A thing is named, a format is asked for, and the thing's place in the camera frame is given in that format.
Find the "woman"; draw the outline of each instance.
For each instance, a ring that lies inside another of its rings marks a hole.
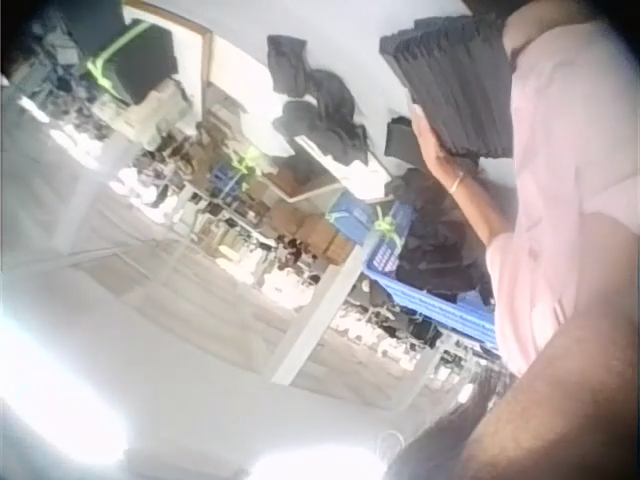
[[[509,18],[518,219],[413,126],[431,173],[487,246],[501,354],[521,378],[480,389],[392,463],[400,479],[638,478],[638,74],[570,1]]]

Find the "dark hair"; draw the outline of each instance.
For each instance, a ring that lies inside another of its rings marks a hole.
[[[492,402],[513,382],[506,370],[486,370],[469,400],[455,407],[404,447],[385,480],[453,480],[467,440]]]

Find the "pink shirt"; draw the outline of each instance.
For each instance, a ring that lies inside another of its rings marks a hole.
[[[522,52],[511,110],[519,205],[487,263],[496,335],[522,375],[574,309],[580,219],[601,212],[640,233],[638,76],[598,23],[556,28]]]

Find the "hand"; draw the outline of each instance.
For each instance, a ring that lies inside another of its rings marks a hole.
[[[448,156],[442,150],[440,142],[429,125],[424,111],[419,105],[413,104],[411,109],[411,126],[413,133],[418,139],[422,158],[429,171],[436,177],[441,178],[444,171],[450,169]]]

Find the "bracelet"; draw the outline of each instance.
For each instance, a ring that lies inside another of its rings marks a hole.
[[[449,194],[453,195],[454,193],[456,193],[456,190],[458,190],[458,187],[460,186],[460,183],[462,183],[462,180],[465,177],[465,173],[461,170],[460,172],[458,172],[458,178],[456,178],[456,181],[453,182],[453,185],[451,185],[451,188],[449,189]]]

